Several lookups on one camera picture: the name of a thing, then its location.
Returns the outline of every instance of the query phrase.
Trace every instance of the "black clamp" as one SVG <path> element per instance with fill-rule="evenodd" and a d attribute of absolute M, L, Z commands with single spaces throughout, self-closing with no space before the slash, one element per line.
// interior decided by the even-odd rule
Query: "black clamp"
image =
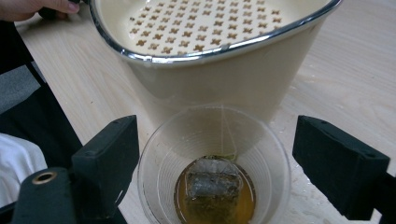
<path fill-rule="evenodd" d="M 396 178 L 390 158 L 321 119 L 299 116 L 292 155 L 332 205 L 349 220 L 396 223 Z"/>
<path fill-rule="evenodd" d="M 21 184 L 13 224 L 126 223 L 118 208 L 139 159 L 136 117 L 110 122 L 72 157 Z"/>

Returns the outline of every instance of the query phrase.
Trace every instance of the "liquid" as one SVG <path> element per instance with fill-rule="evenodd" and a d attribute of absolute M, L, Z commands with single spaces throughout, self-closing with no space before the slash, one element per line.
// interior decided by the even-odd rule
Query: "liquid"
<path fill-rule="evenodd" d="M 237 166 L 240 171 L 239 176 L 243 181 L 243 187 L 236 199 L 236 205 L 230 205 L 230 203 L 234 203 L 234 200 L 214 198 L 200 199 L 201 201 L 196 204 L 188 199 L 186 192 L 187 171 L 193 164 L 194 162 L 184 169 L 176 183 L 175 207 L 180 221 L 184 224 L 249 223 L 253 217 L 256 196 L 247 173 L 240 166 Z"/>

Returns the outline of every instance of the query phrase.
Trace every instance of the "container rim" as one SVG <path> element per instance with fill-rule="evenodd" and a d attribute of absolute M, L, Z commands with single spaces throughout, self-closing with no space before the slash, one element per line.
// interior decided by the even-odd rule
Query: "container rim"
<path fill-rule="evenodd" d="M 97 4 L 95 0 L 91 0 L 88 2 L 90 6 L 90 12 L 92 15 L 93 23 L 100 34 L 100 36 L 107 42 L 107 44 L 114 49 L 117 53 L 119 53 L 125 59 L 129 59 L 132 62 L 141 62 L 141 63 L 154 63 L 154 64 L 186 64 L 187 62 L 193 63 L 196 61 L 202 61 L 207 59 L 212 59 L 214 56 L 219 56 L 220 54 L 230 53 L 232 51 L 251 47 L 253 45 L 257 45 L 263 41 L 269 42 L 274 38 L 281 36 L 285 33 L 293 31 L 297 28 L 307 25 L 318 18 L 332 12 L 336 9 L 343 0 L 331 0 L 326 6 L 322 7 L 321 9 L 315 11 L 314 13 L 300 19 L 294 21 L 288 25 L 285 25 L 279 29 L 274 31 L 265 33 L 263 35 L 258 35 L 252 37 L 250 39 L 233 43 L 231 45 L 222 45 L 220 47 L 214 49 L 208 49 L 200 52 L 193 52 L 187 53 L 183 55 L 172 55 L 172 56 L 162 56 L 162 55 L 145 55 L 139 52 L 132 51 L 130 49 L 125 48 L 124 46 L 120 45 L 117 41 L 115 41 L 110 34 L 107 33 L 104 24 L 100 20 L 100 16 L 97 10 Z"/>

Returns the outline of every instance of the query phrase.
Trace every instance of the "table surface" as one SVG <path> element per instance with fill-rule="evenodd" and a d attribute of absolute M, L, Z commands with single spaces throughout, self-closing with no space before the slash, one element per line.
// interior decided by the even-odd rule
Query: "table surface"
<path fill-rule="evenodd" d="M 345 0 L 325 21 L 271 120 L 291 170 L 281 223 L 360 223 L 339 215 L 292 158 L 298 115 L 327 120 L 390 156 L 389 173 L 396 174 L 395 11 L 394 0 Z M 34 17 L 17 26 L 83 144 L 111 120 L 137 115 L 144 148 L 155 127 L 129 83 L 129 67 L 99 36 L 87 6 L 67 21 Z M 120 209 L 129 223 L 149 223 L 136 172 Z M 375 212 L 364 223 L 379 218 Z"/>

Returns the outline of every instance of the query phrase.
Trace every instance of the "clear plastic cup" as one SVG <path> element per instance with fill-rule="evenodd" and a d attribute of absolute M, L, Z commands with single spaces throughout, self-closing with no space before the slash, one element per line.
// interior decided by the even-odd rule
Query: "clear plastic cup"
<path fill-rule="evenodd" d="M 166 121 L 148 140 L 138 168 L 138 190 L 151 223 L 181 223 L 174 194 L 181 172 L 208 155 L 234 158 L 256 194 L 250 223 L 277 223 L 290 195 L 288 158 L 262 121 L 236 108 L 200 106 Z"/>

